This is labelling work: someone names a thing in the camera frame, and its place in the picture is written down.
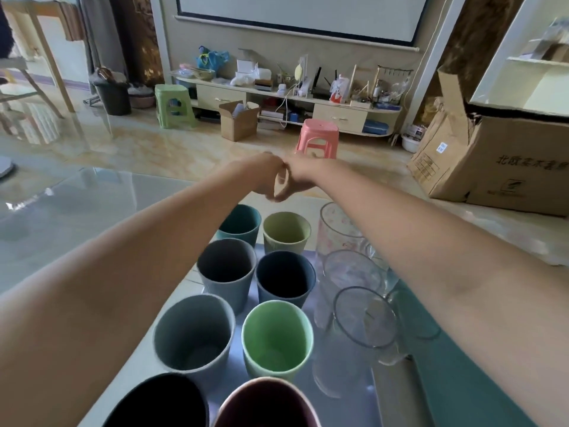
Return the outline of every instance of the trash can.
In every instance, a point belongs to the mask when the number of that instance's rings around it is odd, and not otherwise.
[[[126,82],[101,82],[93,84],[109,115],[131,114],[129,85]]]

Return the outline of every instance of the purple baseboard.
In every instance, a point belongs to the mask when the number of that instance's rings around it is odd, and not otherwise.
[[[10,71],[10,74],[16,79],[21,79],[23,81],[26,80],[24,75],[22,75],[22,73],[19,71]],[[0,76],[5,77],[6,75],[4,74],[3,71],[0,71]],[[55,85],[55,82],[53,82],[53,78],[51,76],[44,76],[44,75],[35,74],[35,73],[30,73],[30,76],[38,84]],[[71,81],[69,79],[64,79],[63,83],[65,84],[65,86],[67,88],[73,88],[75,90],[91,91],[89,84],[87,84],[86,82]]]

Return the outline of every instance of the brown cloth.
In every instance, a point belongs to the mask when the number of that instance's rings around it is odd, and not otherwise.
[[[65,39],[69,42],[84,40],[85,28],[77,6],[69,3],[58,3],[57,12],[65,32]]]

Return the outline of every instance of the yellow-green cup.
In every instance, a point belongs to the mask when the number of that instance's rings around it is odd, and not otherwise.
[[[271,214],[263,222],[265,253],[285,250],[302,254],[311,232],[309,221],[301,215],[288,211]]]
[[[310,358],[314,333],[300,308],[275,299],[259,304],[247,315],[241,344],[249,376],[291,381]]]

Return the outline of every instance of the left hand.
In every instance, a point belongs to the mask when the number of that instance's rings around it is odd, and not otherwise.
[[[268,200],[275,198],[275,179],[278,175],[284,176],[286,169],[279,156],[265,151],[248,157],[243,160],[254,172],[258,180],[257,186],[253,189],[255,193],[265,195]]]

